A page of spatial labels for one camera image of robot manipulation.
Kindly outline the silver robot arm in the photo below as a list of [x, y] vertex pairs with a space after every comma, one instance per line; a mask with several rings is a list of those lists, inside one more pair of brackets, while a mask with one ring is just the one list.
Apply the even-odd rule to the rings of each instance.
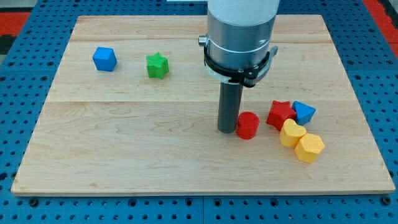
[[209, 0], [204, 47], [207, 72], [219, 82], [255, 86], [269, 71], [278, 47], [268, 49], [279, 0]]

